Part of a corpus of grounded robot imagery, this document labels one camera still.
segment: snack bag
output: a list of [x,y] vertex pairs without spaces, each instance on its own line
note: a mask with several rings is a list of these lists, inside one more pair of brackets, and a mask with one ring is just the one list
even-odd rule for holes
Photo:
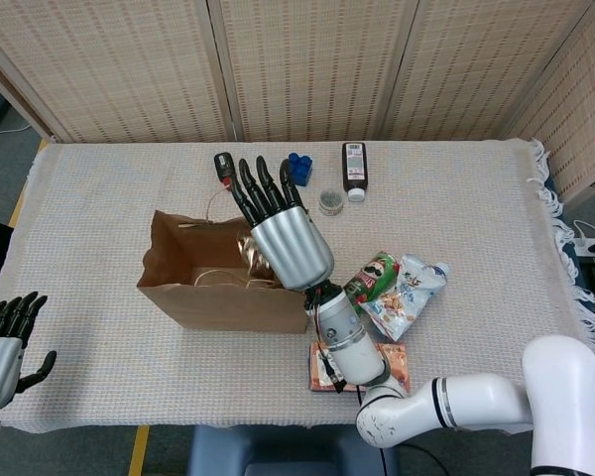
[[383,251],[361,269],[355,277],[346,283],[344,290],[350,302],[358,312],[360,302],[367,302],[389,290],[394,284],[399,271],[399,263]]
[[427,301],[445,287],[449,273],[444,263],[428,266],[414,255],[404,255],[400,264],[393,292],[360,303],[381,333],[395,342],[417,320]]

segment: bottle label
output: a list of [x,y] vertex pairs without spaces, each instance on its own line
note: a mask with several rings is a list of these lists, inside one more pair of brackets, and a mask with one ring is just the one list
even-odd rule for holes
[[346,175],[349,180],[363,180],[364,151],[361,144],[346,144]]

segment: black cable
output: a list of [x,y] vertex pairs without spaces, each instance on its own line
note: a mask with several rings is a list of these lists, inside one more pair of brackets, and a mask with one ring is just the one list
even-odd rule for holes
[[401,443],[401,444],[398,444],[397,447],[412,448],[412,449],[415,449],[417,451],[421,451],[422,453],[425,453],[427,456],[429,456],[430,458],[432,458],[434,460],[434,462],[438,466],[440,466],[440,469],[443,470],[443,473],[445,474],[445,476],[451,476],[449,474],[449,471],[447,471],[447,468],[445,467],[445,465],[440,462],[440,459],[438,459],[436,456],[434,456],[434,454],[431,451],[423,448],[422,446],[417,446],[417,445],[415,445],[413,443]]
[[[359,390],[359,386],[356,386],[355,388],[357,389],[357,401],[359,402],[359,406],[361,407],[361,392]],[[386,456],[384,455],[384,450],[382,448],[379,448],[379,455],[381,456],[381,467],[384,470],[384,476],[388,476],[388,466],[386,466]]]

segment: blue toy block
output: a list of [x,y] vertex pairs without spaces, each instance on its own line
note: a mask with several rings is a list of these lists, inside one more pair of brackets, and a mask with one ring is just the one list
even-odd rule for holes
[[296,185],[306,186],[313,161],[309,156],[300,156],[295,152],[289,154],[289,175]]

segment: tablecloth fringe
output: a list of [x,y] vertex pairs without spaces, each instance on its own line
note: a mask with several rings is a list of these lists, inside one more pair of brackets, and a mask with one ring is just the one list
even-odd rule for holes
[[547,188],[544,184],[549,177],[549,169],[546,162],[549,152],[544,149],[542,142],[536,139],[532,139],[531,144],[534,148],[535,163],[539,177],[529,178],[527,181],[535,182],[539,185],[537,196],[544,202],[551,217],[555,248],[557,248],[559,258],[568,275],[571,293],[575,299],[575,311],[579,321],[582,323],[584,336],[586,337],[585,344],[595,353],[595,313],[583,304],[583,302],[594,303],[595,297],[591,292],[575,285],[575,279],[579,275],[579,270],[572,258],[564,251],[564,246],[571,243],[571,240],[575,237],[575,232],[558,218],[562,214],[564,205],[559,201],[557,193]]

